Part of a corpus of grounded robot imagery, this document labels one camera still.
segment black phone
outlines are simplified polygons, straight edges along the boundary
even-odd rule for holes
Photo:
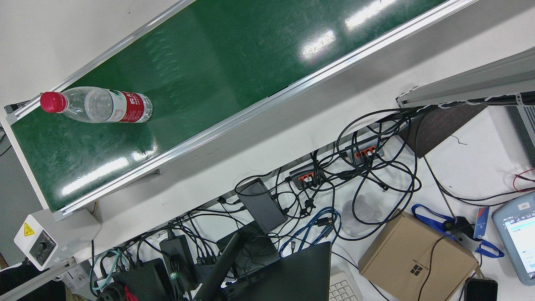
[[[492,279],[469,279],[466,284],[464,301],[496,301],[498,282]]]

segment red bottle cap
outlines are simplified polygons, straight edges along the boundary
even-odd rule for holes
[[[67,108],[67,98],[58,92],[41,94],[41,108],[48,113],[61,113]]]

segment green conveyor belt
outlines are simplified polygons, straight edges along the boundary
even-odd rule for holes
[[[143,93],[146,123],[37,108],[12,129],[56,211],[442,2],[198,0],[71,86]]]

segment red bottle label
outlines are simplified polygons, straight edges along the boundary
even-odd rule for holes
[[[145,106],[143,100],[137,93],[123,92],[126,98],[126,111],[124,117],[119,122],[136,122],[143,116]]]

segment plastic water bottle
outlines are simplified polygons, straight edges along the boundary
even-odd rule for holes
[[[145,95],[97,87],[45,92],[41,94],[41,108],[88,123],[140,123],[152,115],[152,103]]]

